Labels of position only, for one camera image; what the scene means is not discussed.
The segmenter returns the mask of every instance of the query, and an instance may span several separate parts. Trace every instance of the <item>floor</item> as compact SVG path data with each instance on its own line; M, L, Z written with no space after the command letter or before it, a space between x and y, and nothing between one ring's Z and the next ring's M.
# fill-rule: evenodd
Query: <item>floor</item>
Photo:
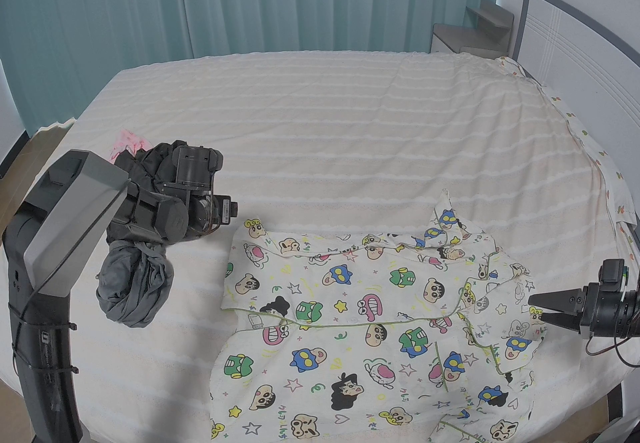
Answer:
M0 234L20 206L40 169L67 134L54 127L34 135L0 180ZM574 414L560 427L534 443L579 443L608 422L607 399ZM29 443L33 437L29 416L20 395L0 382L0 443Z

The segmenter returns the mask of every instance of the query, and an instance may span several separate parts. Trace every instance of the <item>headboard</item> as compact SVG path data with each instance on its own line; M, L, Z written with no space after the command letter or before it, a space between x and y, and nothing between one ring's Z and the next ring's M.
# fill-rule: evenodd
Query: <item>headboard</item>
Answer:
M640 54L562 0L523 0L513 58L564 96L640 207Z

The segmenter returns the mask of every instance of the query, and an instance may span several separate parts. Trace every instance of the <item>gray nightstand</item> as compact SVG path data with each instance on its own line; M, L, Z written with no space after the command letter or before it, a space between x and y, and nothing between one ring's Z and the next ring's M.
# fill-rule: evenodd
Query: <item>gray nightstand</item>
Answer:
M491 0L480 0L479 9L467 7L467 10L476 18L476 28L436 23L433 26L431 53L467 52L487 59L506 55L513 14Z

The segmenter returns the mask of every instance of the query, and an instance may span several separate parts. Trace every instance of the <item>mattress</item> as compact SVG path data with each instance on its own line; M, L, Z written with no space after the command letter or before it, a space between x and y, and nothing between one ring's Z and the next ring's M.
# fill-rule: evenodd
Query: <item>mattress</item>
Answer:
M205 57L121 71L65 136L109 152L121 128L156 144L220 150L215 191L238 218L169 248L172 291L144 329L108 321L95 297L108 247L95 248L72 291L72 361L81 419L98 441L202 442L211 434L209 376L236 316L220 310L231 239L246 218L274 231L413 233L443 188L534 275L536 292L595 280L632 249L607 210L606 185L559 111L531 81L467 54L281 52ZM6 271L4 253L0 269ZM637 274L633 263L633 274ZM0 274L0 378L14 389L7 274ZM532 362L532 439L604 395L627 373L611 353L550 327ZM638 351L636 342L625 355ZM399 428L424 441L433 427ZM375 431L340 440L382 441Z

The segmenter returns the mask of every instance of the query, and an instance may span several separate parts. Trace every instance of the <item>gray garment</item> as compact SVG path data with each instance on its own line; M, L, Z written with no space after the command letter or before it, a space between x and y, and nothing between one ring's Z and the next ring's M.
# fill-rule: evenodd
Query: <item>gray garment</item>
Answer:
M116 240L98 274L95 291L109 320L146 327L162 307L173 281L173 266L160 244Z

